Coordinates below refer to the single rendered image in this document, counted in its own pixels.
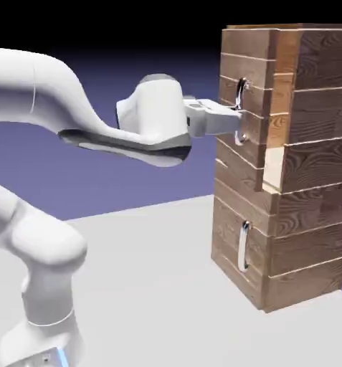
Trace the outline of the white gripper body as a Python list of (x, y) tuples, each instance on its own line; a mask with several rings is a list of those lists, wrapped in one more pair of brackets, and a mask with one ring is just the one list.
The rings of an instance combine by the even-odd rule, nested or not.
[(200, 99), (198, 102), (204, 109), (207, 135), (235, 133), (240, 129), (240, 112), (209, 99)]

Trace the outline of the arched silver door handle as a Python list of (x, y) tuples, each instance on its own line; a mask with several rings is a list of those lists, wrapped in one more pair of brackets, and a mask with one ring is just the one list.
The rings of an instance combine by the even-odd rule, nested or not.
[[(245, 77), (240, 78), (237, 83), (235, 105), (232, 109), (237, 111), (240, 115), (244, 112), (244, 110), (242, 109), (243, 94), (244, 91), (248, 88), (248, 85), (249, 82)], [(242, 146), (248, 140), (248, 136), (242, 132), (241, 126), (238, 128), (238, 130), (235, 131), (234, 139), (235, 144), (238, 146)]]

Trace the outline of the wooden cabinet door with arched handle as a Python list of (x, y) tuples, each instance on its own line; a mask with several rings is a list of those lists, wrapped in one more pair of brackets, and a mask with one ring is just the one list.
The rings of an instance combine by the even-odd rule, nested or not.
[(220, 103), (236, 105), (238, 83), (247, 81), (241, 97), (241, 134), (247, 140), (236, 143), (230, 137), (226, 142), (251, 170), (255, 191), (262, 190), (278, 35), (277, 29), (268, 28), (222, 31)]

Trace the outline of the wooden cabinet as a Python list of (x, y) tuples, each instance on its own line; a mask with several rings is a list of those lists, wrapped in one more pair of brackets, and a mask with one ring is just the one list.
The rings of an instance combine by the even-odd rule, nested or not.
[(261, 28), (279, 31), (262, 190), (233, 134), (217, 137), (215, 179), (269, 221), (271, 312), (342, 287), (342, 24), (226, 29)]

